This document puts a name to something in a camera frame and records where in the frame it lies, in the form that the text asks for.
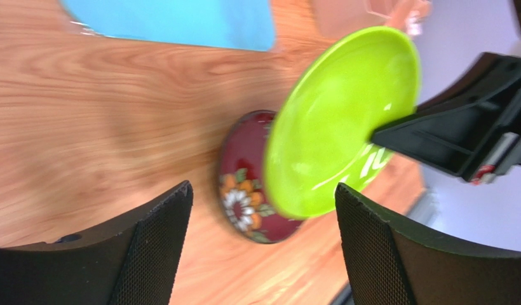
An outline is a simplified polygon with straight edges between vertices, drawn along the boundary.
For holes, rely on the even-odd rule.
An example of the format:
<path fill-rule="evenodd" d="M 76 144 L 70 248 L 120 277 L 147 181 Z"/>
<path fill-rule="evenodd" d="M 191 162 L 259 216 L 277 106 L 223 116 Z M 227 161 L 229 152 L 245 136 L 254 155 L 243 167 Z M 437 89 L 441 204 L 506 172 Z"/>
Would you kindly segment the red floral plate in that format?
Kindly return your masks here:
<path fill-rule="evenodd" d="M 222 143 L 217 164 L 224 216 L 242 236 L 260 244 L 282 242 L 303 224 L 278 213 L 266 195 L 264 148 L 275 116 L 274 111 L 259 110 L 237 120 Z"/>

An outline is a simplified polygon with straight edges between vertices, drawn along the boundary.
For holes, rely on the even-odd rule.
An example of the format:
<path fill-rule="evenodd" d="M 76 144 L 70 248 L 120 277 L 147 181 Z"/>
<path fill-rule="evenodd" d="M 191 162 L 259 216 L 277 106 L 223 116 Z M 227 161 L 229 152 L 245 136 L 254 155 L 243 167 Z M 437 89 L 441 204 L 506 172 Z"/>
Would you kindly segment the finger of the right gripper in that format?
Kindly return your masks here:
<path fill-rule="evenodd" d="M 506 175 L 521 166 L 521 57 L 480 54 L 452 86 L 370 139 L 466 182 Z"/>

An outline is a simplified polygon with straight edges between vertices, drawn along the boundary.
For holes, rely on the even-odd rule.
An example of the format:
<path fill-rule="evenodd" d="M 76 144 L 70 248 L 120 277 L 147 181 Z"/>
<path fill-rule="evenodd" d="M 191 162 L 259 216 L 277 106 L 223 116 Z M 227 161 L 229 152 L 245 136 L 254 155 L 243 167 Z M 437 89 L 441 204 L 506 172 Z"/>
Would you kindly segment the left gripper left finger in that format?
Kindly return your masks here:
<path fill-rule="evenodd" d="M 53 243 L 0 248 L 0 304 L 168 304 L 192 207 L 185 180 Z"/>

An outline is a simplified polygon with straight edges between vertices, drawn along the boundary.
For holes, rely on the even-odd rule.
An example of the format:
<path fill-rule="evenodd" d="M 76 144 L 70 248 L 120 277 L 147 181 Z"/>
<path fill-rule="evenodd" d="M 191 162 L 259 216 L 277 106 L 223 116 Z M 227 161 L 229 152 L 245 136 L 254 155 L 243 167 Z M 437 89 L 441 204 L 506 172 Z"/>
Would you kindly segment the lime green plate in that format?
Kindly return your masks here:
<path fill-rule="evenodd" d="M 329 46 L 304 71 L 274 117 L 264 150 L 266 196 L 291 219 L 335 208 L 338 184 L 366 188 L 392 151 L 373 131 L 416 109 L 421 66 L 401 30 L 374 26 Z"/>

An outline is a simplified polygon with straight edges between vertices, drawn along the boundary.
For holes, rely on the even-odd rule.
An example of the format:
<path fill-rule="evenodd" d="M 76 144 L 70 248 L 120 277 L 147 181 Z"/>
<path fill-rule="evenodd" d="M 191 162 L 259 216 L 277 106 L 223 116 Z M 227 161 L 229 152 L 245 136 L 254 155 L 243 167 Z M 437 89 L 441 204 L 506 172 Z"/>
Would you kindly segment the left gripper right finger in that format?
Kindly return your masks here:
<path fill-rule="evenodd" d="M 521 304 L 521 252 L 434 230 L 342 183 L 335 207 L 356 304 Z"/>

